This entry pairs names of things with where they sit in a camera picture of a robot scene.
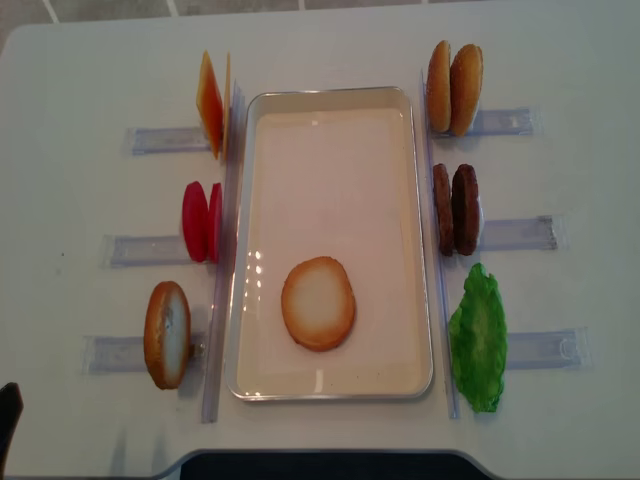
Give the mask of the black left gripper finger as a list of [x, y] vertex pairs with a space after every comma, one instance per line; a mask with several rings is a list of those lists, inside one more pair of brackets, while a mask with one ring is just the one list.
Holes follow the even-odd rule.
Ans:
[[4, 478], [8, 452], [24, 403], [19, 385], [15, 382], [9, 382], [1, 389], [0, 398], [0, 475]]

